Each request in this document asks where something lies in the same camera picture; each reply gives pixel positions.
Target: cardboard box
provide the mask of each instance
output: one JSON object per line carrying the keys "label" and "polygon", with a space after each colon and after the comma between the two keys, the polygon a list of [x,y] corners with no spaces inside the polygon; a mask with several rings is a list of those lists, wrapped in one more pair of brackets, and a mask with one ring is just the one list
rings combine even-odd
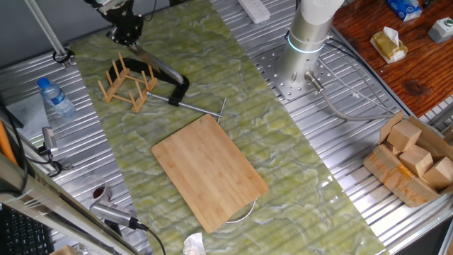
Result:
{"label": "cardboard box", "polygon": [[[391,128],[402,120],[403,112],[399,112],[381,128],[379,145],[364,159],[364,166],[406,205],[411,207],[422,205],[439,198],[443,194],[453,193],[453,185],[442,191],[436,191],[430,187],[425,181],[409,171],[387,146],[382,144],[389,135]],[[450,147],[439,135],[417,118],[411,116],[409,122],[422,130],[416,144],[429,151],[435,163],[443,157],[453,161],[453,147]]]}

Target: wooden table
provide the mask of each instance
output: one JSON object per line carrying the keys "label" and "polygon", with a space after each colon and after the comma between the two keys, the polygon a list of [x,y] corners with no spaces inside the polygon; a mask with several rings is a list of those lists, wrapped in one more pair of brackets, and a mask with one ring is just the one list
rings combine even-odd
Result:
{"label": "wooden table", "polygon": [[[453,94],[453,39],[436,44],[428,36],[435,21],[446,17],[453,18],[452,0],[436,0],[406,22],[385,0],[356,0],[338,10],[333,25],[420,117]],[[369,42],[384,26],[399,32],[409,49],[405,59],[387,64]]]}

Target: white paper tissue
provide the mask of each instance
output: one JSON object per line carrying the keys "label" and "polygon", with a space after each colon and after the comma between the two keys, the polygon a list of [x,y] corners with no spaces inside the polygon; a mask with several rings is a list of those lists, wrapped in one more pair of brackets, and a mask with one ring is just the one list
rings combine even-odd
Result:
{"label": "white paper tissue", "polygon": [[389,27],[384,27],[382,31],[384,31],[384,34],[399,47],[398,31]]}
{"label": "white paper tissue", "polygon": [[192,234],[184,241],[183,253],[184,255],[206,255],[201,233]]}

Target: wooden cutting board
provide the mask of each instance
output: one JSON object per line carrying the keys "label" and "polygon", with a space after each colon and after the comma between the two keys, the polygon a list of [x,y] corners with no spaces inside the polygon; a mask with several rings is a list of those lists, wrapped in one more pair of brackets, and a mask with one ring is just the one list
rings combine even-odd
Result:
{"label": "wooden cutting board", "polygon": [[269,189],[211,115],[151,151],[208,233]]}

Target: paper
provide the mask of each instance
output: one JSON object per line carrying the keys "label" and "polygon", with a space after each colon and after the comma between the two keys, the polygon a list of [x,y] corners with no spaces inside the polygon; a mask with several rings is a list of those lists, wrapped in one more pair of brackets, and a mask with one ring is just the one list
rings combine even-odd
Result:
{"label": "paper", "polygon": [[184,255],[206,255],[201,233],[192,234],[184,241],[183,253]]}
{"label": "paper", "polygon": [[49,126],[44,109],[44,100],[38,93],[6,108],[22,122],[23,128],[18,128],[17,131],[28,140],[41,135],[42,127]]}
{"label": "paper", "polygon": [[385,35],[387,35],[387,37],[390,38],[390,40],[394,42],[397,47],[399,47],[398,31],[389,27],[384,27],[383,31]]}

